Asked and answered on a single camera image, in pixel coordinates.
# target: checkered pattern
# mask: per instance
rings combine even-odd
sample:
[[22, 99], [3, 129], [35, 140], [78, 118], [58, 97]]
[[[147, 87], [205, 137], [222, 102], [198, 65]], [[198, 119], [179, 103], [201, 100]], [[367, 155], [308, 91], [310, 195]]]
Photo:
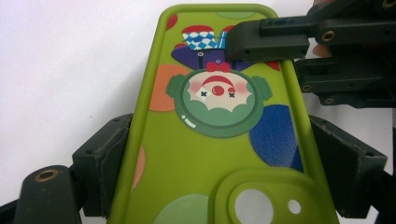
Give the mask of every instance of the checkered pattern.
[[183, 37], [192, 50], [214, 49], [218, 44], [214, 32], [191, 32], [183, 34]]
[[225, 40], [227, 38], [227, 32], [221, 32], [218, 44], [216, 45], [215, 49], [225, 49]]

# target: white background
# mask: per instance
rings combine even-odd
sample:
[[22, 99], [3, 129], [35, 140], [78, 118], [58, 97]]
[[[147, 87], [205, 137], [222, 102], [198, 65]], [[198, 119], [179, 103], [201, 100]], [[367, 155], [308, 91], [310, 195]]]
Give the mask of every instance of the white background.
[[[260, 3], [279, 17], [306, 14], [312, 0], [0, 0], [0, 204], [22, 180], [71, 155], [105, 123], [132, 113], [160, 14], [180, 3]], [[391, 156], [391, 109], [325, 107], [327, 119]], [[390, 162], [387, 171], [391, 172]], [[341, 223], [374, 223], [341, 219]], [[83, 223], [105, 223], [83, 218]]]

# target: clown face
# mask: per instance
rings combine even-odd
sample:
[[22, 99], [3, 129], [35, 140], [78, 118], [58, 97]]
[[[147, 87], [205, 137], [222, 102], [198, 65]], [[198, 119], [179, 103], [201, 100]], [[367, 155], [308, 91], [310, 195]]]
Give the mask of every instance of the clown face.
[[232, 73], [203, 72], [189, 82], [191, 100], [201, 102], [207, 110], [224, 108], [233, 112], [236, 106], [246, 105], [251, 94], [247, 88], [248, 82]]
[[248, 77], [224, 64], [172, 77], [166, 93], [174, 98], [178, 116], [188, 127], [213, 137], [248, 132], [272, 94], [262, 77]]

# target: screw hole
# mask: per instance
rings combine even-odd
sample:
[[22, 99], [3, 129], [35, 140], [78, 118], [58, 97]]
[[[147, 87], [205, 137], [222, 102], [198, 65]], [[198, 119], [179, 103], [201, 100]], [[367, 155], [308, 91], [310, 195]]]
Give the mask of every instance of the screw hole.
[[58, 170], [50, 169], [41, 172], [40, 174], [35, 176], [35, 182], [45, 182], [55, 178], [59, 174]]
[[334, 99], [327, 99], [327, 100], [324, 101], [324, 103], [326, 105], [331, 105], [332, 103], [334, 103]]
[[335, 32], [334, 32], [334, 31], [328, 31], [328, 32], [324, 33], [324, 35], [322, 36], [322, 40], [323, 40], [324, 42], [329, 42], [329, 41], [331, 41], [334, 37], [335, 37]]
[[311, 88], [312, 88], [312, 87], [311, 87], [310, 85], [306, 85], [306, 86], [303, 86], [303, 87], [302, 87], [302, 90], [303, 90], [303, 91], [310, 91]]
[[374, 153], [373, 152], [366, 152], [364, 155], [366, 155], [368, 157], [373, 157]]

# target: clown nose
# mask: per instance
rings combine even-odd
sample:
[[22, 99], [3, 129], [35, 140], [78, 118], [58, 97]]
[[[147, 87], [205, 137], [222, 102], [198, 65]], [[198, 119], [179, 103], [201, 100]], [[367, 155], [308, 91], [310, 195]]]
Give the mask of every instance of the clown nose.
[[221, 86], [215, 86], [212, 89], [213, 94], [221, 96], [224, 93], [224, 89]]

